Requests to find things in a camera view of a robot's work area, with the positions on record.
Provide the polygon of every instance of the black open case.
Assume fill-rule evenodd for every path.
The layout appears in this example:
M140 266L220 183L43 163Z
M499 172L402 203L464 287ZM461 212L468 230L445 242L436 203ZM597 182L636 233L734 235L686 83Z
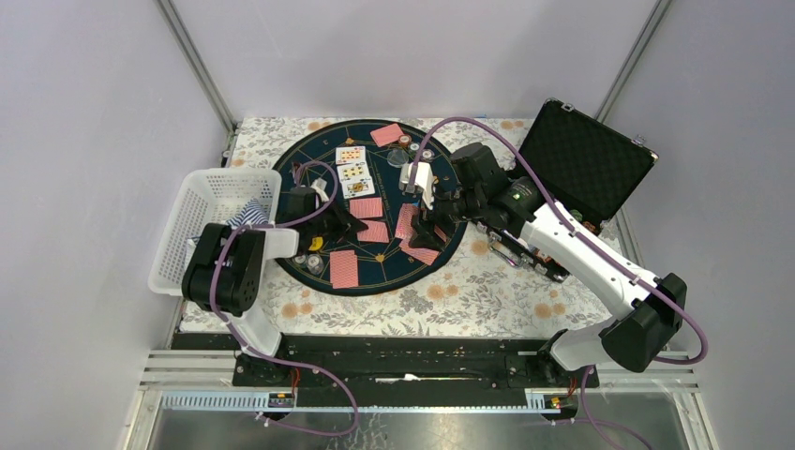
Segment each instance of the black open case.
M623 136L556 98L544 103L519 153L547 190L596 235L657 161L642 140ZM526 174L518 164L509 173L511 178ZM565 268L538 249L531 256L539 273L556 281L568 277Z

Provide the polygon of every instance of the case lid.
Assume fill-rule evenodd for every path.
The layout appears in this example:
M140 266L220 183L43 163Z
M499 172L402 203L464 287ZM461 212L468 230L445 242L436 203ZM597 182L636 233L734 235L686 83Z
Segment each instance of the case lid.
M555 98L541 108L519 153L558 201L597 226L615 216L657 160L642 142ZM520 165L515 171L525 173Z

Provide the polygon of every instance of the white wall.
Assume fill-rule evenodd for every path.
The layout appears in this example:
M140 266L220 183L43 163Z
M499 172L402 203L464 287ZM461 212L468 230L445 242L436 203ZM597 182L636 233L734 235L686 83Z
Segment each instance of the white wall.
M0 3L0 447L116 444L175 305L159 236L223 139L154 2Z
M677 2L610 118L660 154L629 214L711 339L697 375L722 450L792 448L793 19L791 0Z
M178 0L232 113L595 113L654 0Z

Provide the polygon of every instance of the metal frame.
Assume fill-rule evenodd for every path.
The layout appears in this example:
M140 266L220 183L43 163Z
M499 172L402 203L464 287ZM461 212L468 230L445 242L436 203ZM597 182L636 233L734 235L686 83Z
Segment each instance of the metal frame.
M608 120L616 100L629 81L632 72L635 71L635 67L638 65L640 57L642 56L643 52L646 51L646 48L649 46L649 42L651 42L654 33L656 33L657 28L660 26L660 23L665 18L673 3L674 0L657 0L657 2L654 4L652 13L649 14L649 18L640 29L640 33L637 35L632 49L629 51L629 54L627 54L619 73L616 75L616 79L610 86L610 90L607 91L607 95L605 96L605 99L602 100L602 104L599 106L599 109L596 110L596 116L594 119L603 124ZM629 216L626 214L626 209L624 207L622 207L616 214L616 222L619 229L619 240L622 245L624 256L637 265L645 266L643 257L640 255L638 240L635 237L635 232L632 229L632 224L629 221Z
M155 0L155 3L172 30L175 40L196 75L202 90L207 95L213 110L218 116L218 120L229 133L229 146L221 159L221 167L226 167L231 161L232 150L237 138L237 125L234 117L218 91L218 87L213 82L185 24L176 10L173 0ZM632 50L627 55L615 81L610 86L607 96L596 112L595 118L598 121L604 123L608 119L616 99L627 84L630 75L638 64L640 56L649 45L660 22L672 4L673 0L658 0L654 5ZM624 254L627 258L642 266L643 259L638 248L638 241L629 217L623 208L616 215L616 219ZM181 311L182 307L180 305L175 311L172 326L169 329L170 333L178 323ZM171 340L169 339L166 342L166 348L169 348L170 345ZM684 352L662 352L661 354L668 357L686 357ZM202 398L228 398L230 393L235 392L241 395L256 396L269 391L283 389L234 387L232 386L234 367L234 352L231 351L152 351L142 375L136 400L132 406L132 420L122 448L127 450L145 450L148 448L156 428L158 413L163 407L162 400L169 395L173 396L173 393L201 391ZM602 364L597 367L599 369L601 387L593 389L592 392L668 392L677 404L682 428L691 448L718 449L712 426L704 409L698 381L691 368L652 363L644 373L633 373L613 363ZM526 394L528 399L532 400L534 396L562 394L564 391L565 389L527 389ZM400 411L409 413L451 412L450 409L446 408L400 409ZM484 408L467 409L466 411L481 413L495 410Z
M261 397L274 391L289 390L284 387L234 387L235 368L233 351L152 351L146 362L139 388L140 406L137 407L135 425L129 432L127 450L144 450L156 429L161 409L203 411L248 411L250 405L235 407L230 398ZM661 356L684 359L685 352L661 352ZM718 450L709 420L703 409L700 389L693 369L652 363L643 373L629 372L615 363L597 365L601 386L590 392L612 393L668 393L677 406L685 438L691 448ZM528 408L364 408L370 413L544 413L538 408L543 395L563 394L563 388L525 389ZM180 398L189 398L196 405L191 408ZM305 408L315 413L348 413L350 408Z
M218 91L218 86L213 81L213 77L210 76L210 71L207 70L207 66L199 55L196 44L193 43L188 29L185 27L185 23L182 22L182 18L176 10L176 6L172 0L155 0L155 3L163 14L163 19L165 19L166 24L168 24L169 28L172 30L174 39L187 59L190 69L193 70L193 73L196 75L199 86L202 87L204 94L207 95L210 106L212 106L213 111L216 112L218 120L226 129L227 133L232 136L236 128L234 116L230 112L223 96Z

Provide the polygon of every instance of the poker chip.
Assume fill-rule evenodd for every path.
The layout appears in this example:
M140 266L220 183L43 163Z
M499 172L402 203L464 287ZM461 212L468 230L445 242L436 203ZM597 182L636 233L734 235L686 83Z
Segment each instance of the poker chip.
M408 134L402 134L397 138L397 143L399 143L401 147L408 147L409 144L412 143L412 137Z
M307 257L307 269L312 275L319 275L323 271L323 258L319 255L309 255Z

